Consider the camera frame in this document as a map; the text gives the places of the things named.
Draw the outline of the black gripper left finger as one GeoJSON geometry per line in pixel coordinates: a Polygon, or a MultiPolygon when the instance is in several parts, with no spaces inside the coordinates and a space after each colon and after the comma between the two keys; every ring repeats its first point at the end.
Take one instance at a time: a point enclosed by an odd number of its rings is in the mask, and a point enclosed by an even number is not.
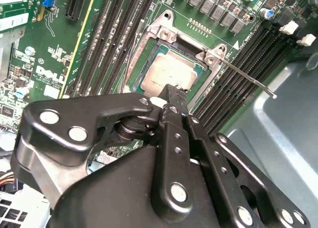
{"type": "Polygon", "coordinates": [[[13,156],[24,179],[52,209],[75,183],[137,149],[154,147],[151,205],[164,220],[183,220],[194,205],[180,89],[37,101],[22,113],[13,156]]]}

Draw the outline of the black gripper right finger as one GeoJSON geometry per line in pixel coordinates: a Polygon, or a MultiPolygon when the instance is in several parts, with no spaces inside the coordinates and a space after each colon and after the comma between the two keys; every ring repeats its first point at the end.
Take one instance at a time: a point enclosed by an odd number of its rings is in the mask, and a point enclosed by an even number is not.
{"type": "Polygon", "coordinates": [[[224,134],[207,135],[188,114],[180,90],[193,165],[194,211],[183,228],[309,228],[306,215],[224,134]]]}

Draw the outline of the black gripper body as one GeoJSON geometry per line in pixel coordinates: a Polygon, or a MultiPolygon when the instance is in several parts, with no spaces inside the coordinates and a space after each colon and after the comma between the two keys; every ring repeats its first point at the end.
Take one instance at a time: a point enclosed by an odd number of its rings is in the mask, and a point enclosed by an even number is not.
{"type": "Polygon", "coordinates": [[[184,220],[168,222],[151,205],[154,147],[137,149],[72,185],[59,199],[51,228],[231,228],[215,208],[200,165],[191,163],[194,207],[184,220]]]}

